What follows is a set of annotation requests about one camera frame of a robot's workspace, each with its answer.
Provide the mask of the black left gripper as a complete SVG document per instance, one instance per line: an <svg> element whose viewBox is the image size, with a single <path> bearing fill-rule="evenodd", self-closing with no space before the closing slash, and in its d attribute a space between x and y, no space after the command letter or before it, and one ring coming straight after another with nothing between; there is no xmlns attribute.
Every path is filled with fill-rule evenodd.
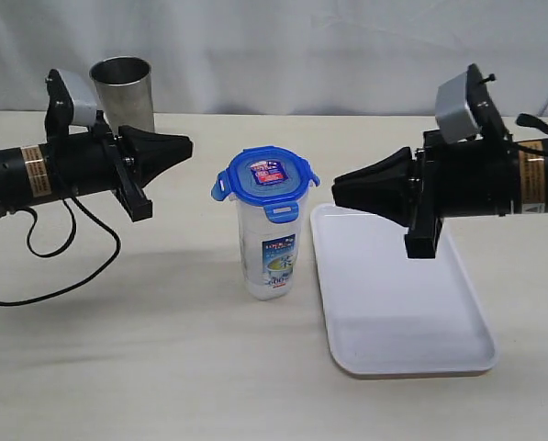
<svg viewBox="0 0 548 441"><path fill-rule="evenodd" d="M153 179L190 159L193 142L184 135L161 134L125 125L114 134L104 113L94 124L71 134L69 114L48 111L50 169L64 195L111 191L134 222L152 217L153 205L143 188Z"/></svg>

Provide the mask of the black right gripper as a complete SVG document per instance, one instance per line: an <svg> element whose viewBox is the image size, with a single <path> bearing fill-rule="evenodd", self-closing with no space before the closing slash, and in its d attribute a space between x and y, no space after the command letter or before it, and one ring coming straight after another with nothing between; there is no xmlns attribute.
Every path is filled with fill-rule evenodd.
<svg viewBox="0 0 548 441"><path fill-rule="evenodd" d="M447 144L441 133L423 133L416 151L412 218L407 193L414 165L409 147L334 179L338 207L378 215L401 226L409 258L433 258L444 221L500 216L517 208L517 152L503 143L472 139Z"/></svg>

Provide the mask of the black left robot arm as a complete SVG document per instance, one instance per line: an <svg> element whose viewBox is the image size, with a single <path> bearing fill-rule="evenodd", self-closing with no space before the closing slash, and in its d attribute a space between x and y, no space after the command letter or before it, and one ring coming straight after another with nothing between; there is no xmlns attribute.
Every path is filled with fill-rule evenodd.
<svg viewBox="0 0 548 441"><path fill-rule="evenodd" d="M0 150L0 218L110 191L132 221L143 221L153 214L144 187L192 155L193 142L187 136L130 126L114 132L98 111L85 132L71 134L62 125L42 144Z"/></svg>

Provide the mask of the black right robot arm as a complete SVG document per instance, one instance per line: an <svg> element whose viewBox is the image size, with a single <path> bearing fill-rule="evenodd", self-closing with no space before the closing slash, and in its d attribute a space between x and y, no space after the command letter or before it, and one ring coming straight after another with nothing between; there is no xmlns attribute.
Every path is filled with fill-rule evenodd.
<svg viewBox="0 0 548 441"><path fill-rule="evenodd" d="M431 259L448 218L548 213L548 138L448 143L430 130L421 148L340 175L331 192L339 207L406 228L408 257Z"/></svg>

